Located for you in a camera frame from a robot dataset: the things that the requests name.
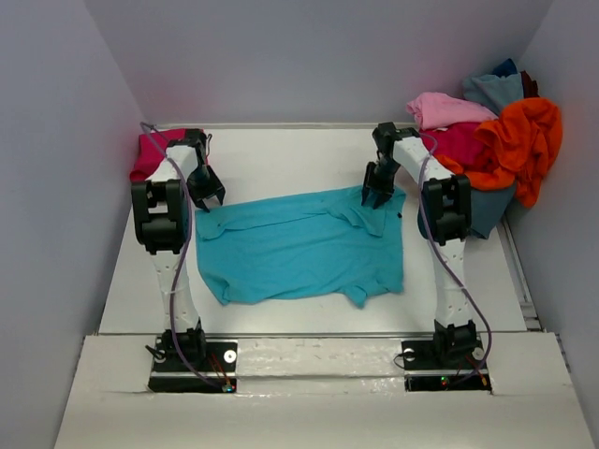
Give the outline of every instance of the fabric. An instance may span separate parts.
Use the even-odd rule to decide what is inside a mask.
[[[475,131],[497,157],[492,171],[475,171],[445,155],[437,159],[456,174],[465,173],[479,190],[499,190],[517,183],[516,199],[527,208],[536,203],[545,178],[562,145],[559,108],[546,98],[526,98],[506,107],[496,121],[484,122]]]
[[[487,108],[438,92],[425,92],[407,104],[407,111],[422,129],[442,128],[453,123],[494,120],[497,116]]]
[[[516,68],[516,64],[514,64],[514,61],[512,61],[512,58],[506,59],[490,72],[491,75],[496,77],[509,77],[510,75],[516,75],[517,73],[518,69]]]
[[[505,189],[483,192],[473,189],[470,195],[472,223],[470,235],[479,239],[488,239],[490,231],[501,221],[505,208],[514,197],[516,183]],[[426,229],[422,216],[418,214],[418,230],[425,239]]]
[[[198,211],[199,272],[223,304],[339,292],[363,307],[403,289],[404,199],[362,207],[359,186]]]
[[[469,77],[461,82],[461,87],[465,99],[498,115],[507,105],[524,98],[520,73],[503,78],[495,75]]]
[[[157,133],[152,133],[152,137],[160,145],[162,150],[166,150],[171,140],[185,137],[185,129],[169,129],[168,131],[161,131],[160,134],[164,135],[168,140],[164,140]],[[140,135],[139,156],[129,173],[129,180],[144,181],[156,171],[163,159],[164,156],[158,152],[152,141],[145,134]]]
[[[475,139],[475,130],[479,125],[480,123],[470,122],[454,123],[448,128],[426,131],[426,134],[437,140],[435,156],[444,154],[463,166],[473,165],[484,148],[482,142]],[[430,138],[423,138],[422,142],[429,151],[434,147],[434,142]]]
[[[524,92],[524,98],[536,98],[539,96],[539,86],[526,71],[520,72],[522,77],[522,92]]]

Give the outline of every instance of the cable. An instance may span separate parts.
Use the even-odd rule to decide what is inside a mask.
[[[468,289],[466,288],[466,285],[464,285],[464,283],[461,281],[461,279],[458,277],[458,275],[453,272],[453,270],[446,263],[446,261],[443,260],[443,257],[441,256],[441,253],[439,252],[439,249],[437,248],[437,244],[434,241],[434,238],[432,237],[431,226],[429,225],[429,218],[427,217],[426,211],[424,210],[424,195],[422,194],[422,188],[424,187],[424,173],[426,171],[427,164],[429,163],[429,160],[431,159],[432,154],[437,149],[439,142],[437,142],[437,139],[435,137],[430,136],[428,134],[420,133],[420,135],[424,136],[425,138],[432,139],[432,141],[434,143],[432,146],[432,150],[429,152],[429,154],[427,154],[427,157],[424,159],[424,162],[422,163],[422,167],[420,168],[420,175],[418,176],[418,190],[420,191],[420,201],[419,201],[418,207],[420,209],[420,215],[422,216],[422,222],[424,223],[424,228],[427,231],[427,238],[429,239],[429,243],[431,244],[432,251],[437,256],[437,259],[439,259],[439,262],[441,263],[441,265],[443,266],[443,268],[445,269],[447,274],[449,274],[451,279],[454,280],[454,282],[458,285],[458,287],[461,289],[463,294],[466,296],[466,298],[468,299],[468,302],[470,302],[470,305],[473,307],[473,309],[476,311],[476,313],[480,317],[480,320],[483,322],[483,325],[485,325],[485,328],[487,329],[487,333],[489,334],[489,341],[487,342],[487,351],[485,351],[483,358],[480,359],[478,366],[476,367],[476,370],[471,371],[469,374],[465,375],[464,377],[462,377],[461,379],[459,379],[452,385],[452,386],[456,386],[456,385],[462,384],[463,382],[466,382],[468,379],[475,376],[477,371],[480,371],[481,369],[484,368],[485,362],[487,361],[487,357],[489,357],[490,347],[493,342],[493,336],[490,332],[490,326],[489,326],[489,322],[487,321],[487,318],[485,318],[485,315],[483,314],[483,312],[478,308],[478,305],[476,305],[476,301],[472,297],[472,295],[470,294]]]
[[[175,330],[176,329],[176,326],[175,326],[175,290],[177,288],[177,283],[179,282],[179,276],[181,275],[181,270],[183,268],[183,263],[185,262],[185,257],[187,256],[187,249],[189,248],[189,242],[191,241],[192,224],[193,224],[193,207],[192,207],[192,202],[191,202],[191,196],[189,195],[189,189],[187,188],[187,182],[185,182],[185,175],[183,175],[183,172],[181,171],[181,169],[179,168],[177,163],[175,161],[173,161],[170,157],[168,157],[167,153],[162,148],[160,148],[160,145],[158,145],[158,143],[152,137],[152,134],[150,133],[150,131],[155,131],[164,140],[168,140],[162,133],[160,133],[160,131],[158,131],[156,129],[155,125],[145,123],[145,122],[140,122],[139,126],[141,126],[141,130],[143,131],[143,134],[145,134],[146,137],[152,142],[152,144],[155,146],[155,148],[158,150],[158,152],[160,152],[160,154],[162,154],[167,159],[167,161],[170,162],[170,164],[173,166],[173,168],[179,175],[179,178],[181,179],[181,186],[183,187],[185,202],[187,203],[187,215],[188,215],[188,220],[189,220],[189,222],[188,222],[189,227],[187,229],[187,236],[185,237],[185,242],[183,244],[183,248],[181,249],[181,257],[179,258],[179,264],[177,265],[177,268],[175,270],[175,277],[172,280],[172,287],[170,288],[170,299],[168,301],[168,314],[169,314],[169,318],[170,318],[170,333],[172,334],[172,342],[175,345],[175,350],[177,351],[177,355],[179,355],[179,358],[181,359],[181,361],[183,362],[185,367],[187,369],[189,369],[191,372],[193,372],[194,374],[196,374],[196,376],[204,383],[218,388],[218,387],[220,387],[219,384],[217,384],[212,379],[209,379],[206,376],[202,375],[197,369],[195,369],[192,366],[191,363],[189,363],[189,360],[187,360],[187,357],[185,357],[185,354],[181,350],[181,346],[179,345],[179,340],[177,339],[177,332]]]
[[[397,359],[398,359],[399,357],[403,357],[403,353],[401,353],[401,354],[397,354],[395,357],[393,357],[393,363],[395,364],[395,366],[396,366],[397,368],[401,368],[401,369],[405,370],[405,368],[404,368],[402,365],[400,365],[399,363],[397,363]]]
[[[487,386],[487,379],[485,379],[485,375],[480,372],[480,369],[478,369],[478,367],[476,366],[476,362],[474,362],[474,360],[472,358],[470,358],[470,356],[466,356],[466,360],[468,360],[468,363],[470,363],[472,365],[472,367],[475,369],[476,374],[478,374],[478,376],[480,376],[480,382],[484,385]]]

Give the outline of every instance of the black mount plate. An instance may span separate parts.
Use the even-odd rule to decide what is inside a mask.
[[[161,347],[161,338],[156,339],[157,349]],[[169,358],[163,361],[154,360],[152,373],[148,381],[148,388],[155,393],[235,393],[237,391],[237,342],[236,341],[207,341],[204,360],[190,360],[191,365],[200,374],[208,377],[212,382],[207,384],[191,372],[180,358]],[[232,389],[226,389],[226,378],[220,372],[217,373],[210,363],[213,357],[218,360],[223,371],[228,377]]]

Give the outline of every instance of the white panel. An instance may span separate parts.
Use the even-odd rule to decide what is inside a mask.
[[[139,110],[79,0],[0,14],[0,447],[48,449],[126,219]]]
[[[541,322],[559,332],[599,442],[599,3],[556,0],[519,66],[562,108],[563,145],[533,209],[509,221]]]
[[[226,204],[362,184],[375,157],[371,129],[215,130],[211,164],[226,187]],[[370,298],[358,309],[339,294],[222,306],[197,270],[194,238],[188,253],[192,296],[211,334],[334,334],[433,331],[436,289],[431,252],[416,226],[417,186],[401,169],[404,293]],[[519,299],[496,230],[470,239],[466,282],[493,330],[525,330]],[[162,304],[150,256],[139,245],[131,216],[110,287],[102,333],[159,333]],[[480,329],[482,324],[475,318]]]
[[[263,379],[249,382],[251,392],[236,395],[169,395],[122,389],[128,379],[147,376],[148,361],[138,355],[145,352],[143,344],[149,338],[87,339],[57,449],[183,449],[198,444],[298,449],[592,448],[576,395],[567,376],[563,377],[559,348],[550,334],[495,336],[497,346],[489,365],[493,365],[494,381],[505,386],[496,395],[406,394],[401,376],[351,377],[351,372],[343,379],[312,382],[292,377],[272,379],[265,372]],[[290,354],[305,365],[317,367],[321,360],[313,357],[314,346],[306,344],[302,350],[296,345],[301,341],[322,343],[319,348],[325,349],[320,354],[327,357],[347,359],[353,349],[358,366],[354,372],[364,373],[373,362],[368,348],[387,345],[379,339],[289,340],[281,342],[283,351],[279,354],[284,358]],[[240,341],[245,348],[241,357],[251,355],[256,343],[266,344],[263,340]],[[527,348],[536,356],[529,357],[519,348]],[[287,367],[281,372],[289,369],[290,376],[294,370],[303,372],[298,364],[294,367],[287,362],[272,358],[269,363]],[[265,367],[259,359],[250,363]],[[110,377],[89,377],[100,364],[106,372],[112,369]],[[527,369],[518,370],[520,364],[528,364]],[[546,391],[537,390],[539,379]],[[240,382],[241,389],[245,382]]]
[[[551,0],[86,0],[159,123],[405,120],[518,58]]]

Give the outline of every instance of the magenta cloth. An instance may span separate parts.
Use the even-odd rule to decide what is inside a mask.
[[[483,142],[475,139],[475,130],[478,126],[480,123],[465,122],[454,123],[445,131],[444,128],[420,131],[433,136],[439,142],[435,155],[443,154],[462,166],[472,166],[476,157],[485,148]],[[430,138],[423,138],[422,142],[429,151],[434,145]]]
[[[438,92],[420,94],[407,104],[406,109],[414,115],[416,123],[422,129],[442,128],[462,122],[482,123],[497,119],[497,116],[484,106]]]
[[[166,150],[171,140],[185,137],[185,128],[169,129],[168,131],[162,131],[160,134],[168,140],[164,140],[156,133],[152,133],[152,137],[160,145],[160,148]],[[144,181],[156,171],[163,159],[164,157],[158,152],[152,141],[145,134],[140,135],[139,156],[129,173],[129,180]]]

